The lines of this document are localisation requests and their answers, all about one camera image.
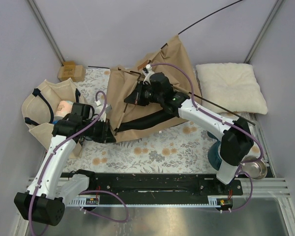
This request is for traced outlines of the black tent pole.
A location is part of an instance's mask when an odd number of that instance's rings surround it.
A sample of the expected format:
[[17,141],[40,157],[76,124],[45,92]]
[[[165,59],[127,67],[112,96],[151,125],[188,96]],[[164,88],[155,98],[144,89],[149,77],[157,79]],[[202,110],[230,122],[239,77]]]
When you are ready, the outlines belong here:
[[[97,69],[111,69],[110,67],[104,67],[104,66],[90,66],[88,65],[88,68],[97,68]],[[118,71],[123,71],[123,72],[126,72],[126,73],[133,73],[133,74],[137,74],[137,75],[143,75],[142,72],[138,72],[138,71],[134,71],[134,70],[128,70],[128,69],[122,69],[120,67],[116,67]]]
[[235,29],[235,22],[229,22],[225,18],[214,21],[207,29],[198,30],[197,35],[188,36],[194,43],[189,43],[191,48],[187,50],[192,63],[221,63],[240,62],[242,54],[236,55],[240,50],[240,44],[235,42],[236,34],[231,34]]

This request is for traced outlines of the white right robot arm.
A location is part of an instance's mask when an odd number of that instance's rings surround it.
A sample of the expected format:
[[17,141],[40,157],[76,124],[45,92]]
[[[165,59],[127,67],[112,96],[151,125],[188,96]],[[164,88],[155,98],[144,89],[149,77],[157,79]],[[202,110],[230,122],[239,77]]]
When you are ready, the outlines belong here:
[[245,119],[231,120],[202,107],[189,95],[175,91],[162,72],[152,74],[148,82],[138,81],[124,102],[138,106],[157,103],[162,107],[162,119],[175,116],[192,121],[211,133],[220,142],[215,157],[221,160],[214,189],[221,195],[231,190],[231,181],[254,144]]

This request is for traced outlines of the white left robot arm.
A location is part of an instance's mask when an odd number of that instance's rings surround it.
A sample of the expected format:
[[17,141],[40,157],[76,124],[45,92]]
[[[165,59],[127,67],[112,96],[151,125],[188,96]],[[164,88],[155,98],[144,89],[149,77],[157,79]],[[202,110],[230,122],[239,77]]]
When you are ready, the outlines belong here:
[[64,215],[65,207],[81,192],[96,191],[95,173],[78,170],[72,179],[58,187],[63,168],[82,138],[100,141],[108,130],[106,104],[96,106],[74,103],[71,113],[59,120],[52,131],[47,156],[27,190],[18,192],[14,204],[25,220],[56,226]]

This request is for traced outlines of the beige fabric pet tent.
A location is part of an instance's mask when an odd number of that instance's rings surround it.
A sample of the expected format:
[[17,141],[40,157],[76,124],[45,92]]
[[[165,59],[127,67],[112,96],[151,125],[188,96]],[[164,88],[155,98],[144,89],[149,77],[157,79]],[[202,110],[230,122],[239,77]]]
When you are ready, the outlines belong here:
[[185,122],[178,108],[192,92],[199,102],[199,81],[177,35],[129,69],[112,67],[107,100],[112,107],[108,119],[114,141],[144,138]]

